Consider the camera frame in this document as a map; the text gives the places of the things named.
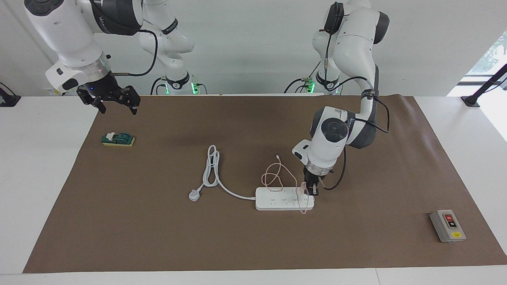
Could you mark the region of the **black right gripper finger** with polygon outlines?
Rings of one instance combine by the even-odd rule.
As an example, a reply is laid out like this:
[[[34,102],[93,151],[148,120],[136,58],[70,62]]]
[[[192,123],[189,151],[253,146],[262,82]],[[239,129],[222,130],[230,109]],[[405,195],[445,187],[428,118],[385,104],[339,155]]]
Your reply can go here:
[[[78,87],[76,90],[78,97],[81,99],[83,104],[92,105],[97,108],[101,114],[105,114],[106,107],[100,97],[93,97],[85,87]]]
[[[120,88],[119,104],[127,106],[132,115],[137,114],[140,103],[141,98],[133,86]]]

